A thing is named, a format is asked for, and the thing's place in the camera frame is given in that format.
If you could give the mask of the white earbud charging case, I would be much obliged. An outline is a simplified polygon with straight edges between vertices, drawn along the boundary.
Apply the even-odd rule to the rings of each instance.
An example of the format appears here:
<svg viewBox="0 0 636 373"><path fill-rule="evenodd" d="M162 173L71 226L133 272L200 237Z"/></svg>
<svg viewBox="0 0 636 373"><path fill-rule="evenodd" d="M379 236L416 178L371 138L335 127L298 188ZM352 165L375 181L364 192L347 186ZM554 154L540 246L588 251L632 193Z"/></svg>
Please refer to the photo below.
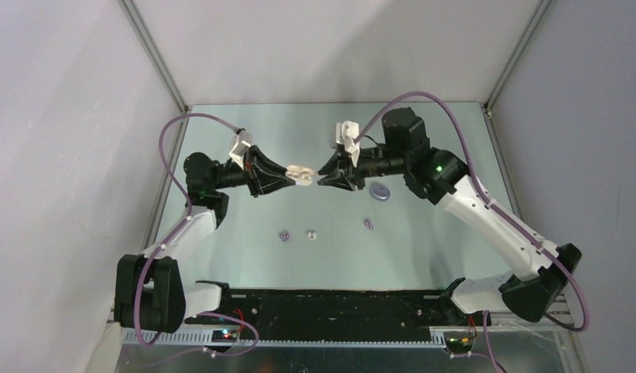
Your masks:
<svg viewBox="0 0 636 373"><path fill-rule="evenodd" d="M288 165L286 167L286 171L285 171L286 177L288 177L291 180L294 180L296 185L307 187L311 185L312 183L307 183L305 180L302 179L302 176L304 174L311 174L313 176L313 181L314 181L314 178L316 176L316 171L309 167L300 166L300 165Z"/></svg>

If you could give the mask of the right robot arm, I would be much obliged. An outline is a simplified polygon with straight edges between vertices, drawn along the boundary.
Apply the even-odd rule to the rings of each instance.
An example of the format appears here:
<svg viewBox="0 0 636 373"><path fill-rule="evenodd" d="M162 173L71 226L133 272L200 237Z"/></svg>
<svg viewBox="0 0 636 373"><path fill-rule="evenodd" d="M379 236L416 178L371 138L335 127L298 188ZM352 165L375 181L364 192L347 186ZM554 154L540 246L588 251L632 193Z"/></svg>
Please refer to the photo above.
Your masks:
<svg viewBox="0 0 636 373"><path fill-rule="evenodd" d="M382 125L384 142L362 148L355 141L363 132L358 124L337 123L335 153L319 170L318 184L355 191L363 189L369 177L401 175L416 197L467 224L509 265L506 274L454 280L439 299L447 323L459 325L483 311L508 311L528 322L547 316L581 251L572 244L557 246L518 221L462 159L431 145L424 120L411 108L388 111Z"/></svg>

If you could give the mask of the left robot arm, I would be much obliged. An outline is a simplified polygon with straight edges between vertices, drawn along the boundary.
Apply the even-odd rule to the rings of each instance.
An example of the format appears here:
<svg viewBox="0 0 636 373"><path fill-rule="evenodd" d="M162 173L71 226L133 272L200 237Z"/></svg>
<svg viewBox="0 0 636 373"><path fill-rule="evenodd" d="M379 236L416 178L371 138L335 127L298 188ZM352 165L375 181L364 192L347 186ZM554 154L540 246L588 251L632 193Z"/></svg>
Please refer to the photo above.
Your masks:
<svg viewBox="0 0 636 373"><path fill-rule="evenodd" d="M253 197L282 188L310 185L312 169L280 166L256 146L224 163L194 152L183 163L188 201L165 238L139 255L123 256L117 264L114 319L123 327L174 333L200 313L215 323L228 322L234 303L223 294L223 283L195 280L183 269L193 253L224 221L226 188L245 186Z"/></svg>

